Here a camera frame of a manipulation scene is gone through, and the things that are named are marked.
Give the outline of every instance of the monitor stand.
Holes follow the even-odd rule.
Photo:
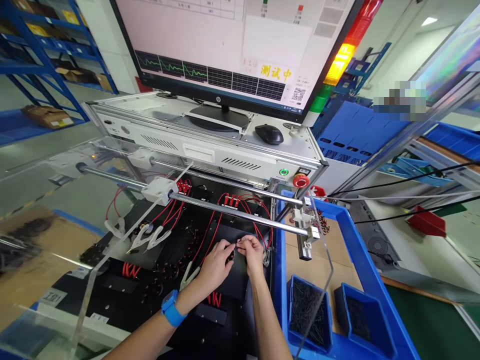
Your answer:
[[[206,130],[233,133],[245,133],[245,129],[250,123],[247,115],[230,111],[228,106],[220,107],[201,105],[190,112],[185,113],[190,118],[192,124]]]

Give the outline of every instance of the computer monitor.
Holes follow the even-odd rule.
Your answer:
[[[302,123],[363,0],[110,0],[141,82]]]

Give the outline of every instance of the human hand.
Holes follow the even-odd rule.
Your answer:
[[[264,277],[264,247],[253,235],[245,235],[237,241],[238,252],[246,257],[246,272],[250,279]]]
[[[235,250],[235,244],[230,244],[222,239],[215,244],[212,251],[207,255],[200,269],[197,280],[205,290],[205,297],[218,288],[228,276],[234,261],[225,264],[227,258]]]

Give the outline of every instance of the black cable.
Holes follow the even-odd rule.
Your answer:
[[[384,221],[384,220],[392,220],[392,219],[398,219],[398,218],[405,218],[405,217],[408,217],[408,216],[410,216],[410,215],[428,213],[429,211],[432,211],[432,210],[445,209],[445,208],[451,207],[451,206],[453,206],[453,205],[464,204],[464,203],[468,203],[468,202],[471,202],[471,201],[474,201],[474,200],[478,200],[478,199],[480,199],[480,195],[471,197],[471,198],[466,199],[466,200],[455,201],[455,202],[449,203],[449,204],[447,204],[447,205],[434,206],[434,207],[430,207],[430,208],[423,209],[423,210],[419,210],[419,211],[408,212],[408,213],[405,213],[405,214],[402,214],[402,215],[385,217],[385,218],[383,218],[383,219],[366,220],[366,221],[355,221],[354,224],[376,223],[376,222]]]
[[[360,190],[366,190],[366,189],[373,189],[373,188],[381,188],[381,187],[384,187],[384,186],[389,186],[389,185],[394,185],[394,184],[400,184],[400,183],[406,183],[410,180],[416,180],[416,179],[420,179],[420,178],[423,178],[423,177],[426,177],[426,176],[429,176],[429,175],[433,175],[433,174],[436,174],[438,172],[445,172],[445,171],[448,171],[448,170],[453,170],[453,169],[457,169],[457,168],[463,168],[465,166],[470,166],[470,165],[478,165],[480,164],[480,161],[470,161],[470,162],[465,162],[465,163],[462,163],[462,164],[459,164],[459,165],[454,165],[454,166],[450,166],[450,167],[445,167],[443,169],[438,169],[438,170],[434,170],[434,171],[430,171],[430,172],[426,172],[424,174],[421,174],[421,175],[417,175],[417,176],[412,176],[412,177],[409,177],[409,178],[406,178],[406,179],[403,179],[403,180],[398,180],[398,181],[394,181],[394,182],[388,182],[386,184],[381,184],[381,185],[373,185],[373,186],[367,186],[367,187],[361,187],[359,189],[352,189],[352,190],[345,190],[345,191],[337,191],[337,192],[333,192],[331,193],[330,195],[328,195],[328,197],[333,197],[337,194],[342,194],[342,193],[350,193],[350,192],[354,192],[354,191],[360,191]]]

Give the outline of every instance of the computer mouse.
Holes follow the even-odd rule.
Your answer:
[[[273,125],[259,125],[255,126],[256,134],[262,139],[264,142],[270,145],[279,145],[284,142],[284,136],[282,132]]]

